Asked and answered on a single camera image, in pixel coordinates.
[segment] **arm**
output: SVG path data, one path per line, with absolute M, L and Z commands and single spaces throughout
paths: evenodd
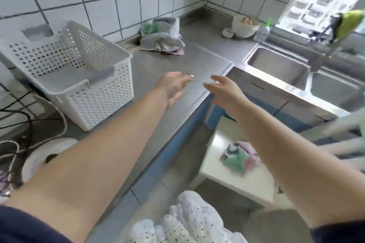
M 60 154 L 4 204 L 83 242 L 139 158 L 163 112 L 194 77 L 169 72 L 105 128 Z
M 365 175 L 321 151 L 250 102 L 229 78 L 205 84 L 235 118 L 309 227 L 365 219 Z

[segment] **dish rag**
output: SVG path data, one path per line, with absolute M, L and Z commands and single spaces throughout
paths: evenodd
M 260 163 L 258 154 L 249 142 L 237 141 L 229 144 L 224 153 L 224 164 L 242 173 L 253 170 Z
M 179 31 L 179 18 L 154 18 L 151 24 L 146 24 L 141 29 L 140 49 L 184 55 L 185 44 Z

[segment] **perforated basket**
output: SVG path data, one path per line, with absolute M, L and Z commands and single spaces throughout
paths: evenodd
M 0 53 L 88 131 L 133 99 L 132 54 L 74 21 L 50 27 L 36 42 L 0 38 Z

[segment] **gray floor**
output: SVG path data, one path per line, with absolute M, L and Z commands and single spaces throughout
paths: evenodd
M 189 182 L 198 172 L 211 135 L 212 131 L 205 125 L 197 127 L 161 182 L 151 192 L 148 202 L 123 228 L 116 243 L 121 243 L 130 227 L 139 220 L 159 222 L 168 213 L 169 206 L 176 204 L 177 195 L 190 189 Z M 306 224 L 296 211 L 250 215 L 254 205 L 249 200 L 210 180 L 201 183 L 196 192 L 217 210 L 226 228 L 241 232 L 249 243 L 313 243 Z

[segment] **white dotted clothing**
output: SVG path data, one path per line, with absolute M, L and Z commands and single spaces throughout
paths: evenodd
M 184 191 L 161 225 L 142 220 L 132 226 L 125 243 L 247 243 L 239 232 L 223 227 L 217 211 L 198 193 Z

